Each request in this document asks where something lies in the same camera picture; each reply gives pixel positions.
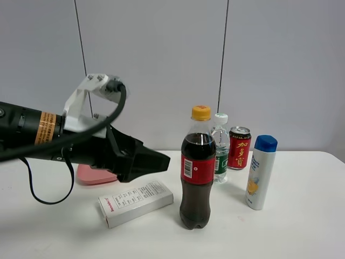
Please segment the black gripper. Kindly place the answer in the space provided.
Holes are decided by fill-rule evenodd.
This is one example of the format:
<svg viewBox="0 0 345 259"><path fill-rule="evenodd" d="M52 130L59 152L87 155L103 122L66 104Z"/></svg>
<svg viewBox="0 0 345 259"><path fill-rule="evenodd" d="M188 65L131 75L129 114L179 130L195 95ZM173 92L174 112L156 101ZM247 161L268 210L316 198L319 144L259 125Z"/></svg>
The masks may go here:
<svg viewBox="0 0 345 259"><path fill-rule="evenodd" d="M165 172L170 157L147 148L143 142L113 126L106 127L106 137L89 137L67 146L70 160L92 169L104 169L116 175L117 181L130 182L141 176Z"/></svg>

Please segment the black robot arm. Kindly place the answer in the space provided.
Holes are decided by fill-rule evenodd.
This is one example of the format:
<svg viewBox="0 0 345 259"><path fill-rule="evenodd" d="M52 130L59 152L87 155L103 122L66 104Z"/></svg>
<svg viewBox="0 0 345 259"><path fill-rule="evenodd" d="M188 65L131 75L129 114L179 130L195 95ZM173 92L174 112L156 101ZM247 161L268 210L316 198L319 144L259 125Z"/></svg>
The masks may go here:
<svg viewBox="0 0 345 259"><path fill-rule="evenodd" d="M33 145L37 140L43 112L8 103L1 103L1 147L5 150ZM113 126L106 128L105 138L88 137L68 146L72 163L107 170L120 182L131 182L143 175L164 172L170 158L144 146Z"/></svg>

